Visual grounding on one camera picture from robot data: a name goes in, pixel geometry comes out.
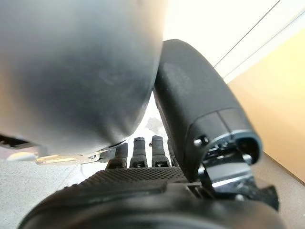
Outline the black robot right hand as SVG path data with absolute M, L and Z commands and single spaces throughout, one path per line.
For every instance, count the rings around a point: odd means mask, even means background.
M 154 85 L 171 158 L 152 138 L 152 166 L 136 138 L 107 168 L 45 198 L 21 229 L 283 229 L 273 185 L 251 166 L 263 144 L 209 62 L 181 40 L 163 43 Z

